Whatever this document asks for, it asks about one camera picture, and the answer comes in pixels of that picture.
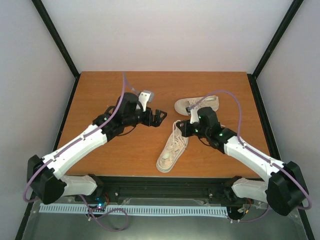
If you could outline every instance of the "sneaker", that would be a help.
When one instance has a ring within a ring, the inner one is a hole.
[[[156,161],[156,168],[162,173],[168,173],[176,164],[178,158],[186,150],[189,138],[183,137],[177,128],[175,121],[172,125],[172,133],[165,144],[165,147]]]
[[[177,113],[188,116],[187,107],[192,106],[193,104],[196,104],[202,97],[192,97],[192,98],[183,98],[175,102],[174,109]],[[217,111],[219,108],[219,99],[217,96],[208,96],[206,99],[204,99],[202,102],[198,104],[198,108],[203,107],[211,107],[214,111]]]

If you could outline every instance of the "white wall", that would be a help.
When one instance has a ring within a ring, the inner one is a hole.
[[[15,238],[28,159],[52,151],[74,78],[30,0],[0,0],[0,234]]]
[[[283,161],[296,162],[313,208],[306,211],[320,239],[320,1],[304,1],[258,77]]]
[[[79,71],[252,73],[292,0],[43,0]]]

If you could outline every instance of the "robotic arm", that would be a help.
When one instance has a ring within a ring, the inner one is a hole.
[[[84,132],[58,150],[42,158],[37,155],[31,157],[28,160],[27,181],[46,165],[30,184],[41,201],[51,204],[62,196],[100,196],[103,184],[95,175],[67,176],[66,172],[88,153],[121,135],[125,127],[135,128],[137,124],[159,127],[167,113],[157,109],[153,114],[151,108],[147,107],[153,97],[154,94],[146,90],[139,96],[125,92],[118,111],[107,124],[104,123],[111,117],[110,111],[115,106],[109,107]]]
[[[238,138],[237,133],[231,129],[222,128],[217,114],[211,107],[193,108],[190,113],[190,120],[176,123],[183,137],[197,136],[199,139],[206,139],[208,146],[239,160],[263,180],[248,180],[238,176],[232,178],[224,191],[225,198],[229,201],[232,202],[236,197],[262,201],[268,203],[278,214],[286,216],[305,199],[305,195],[296,184],[273,165],[283,168],[306,190],[302,172],[297,164],[276,160],[250,146],[241,137]]]

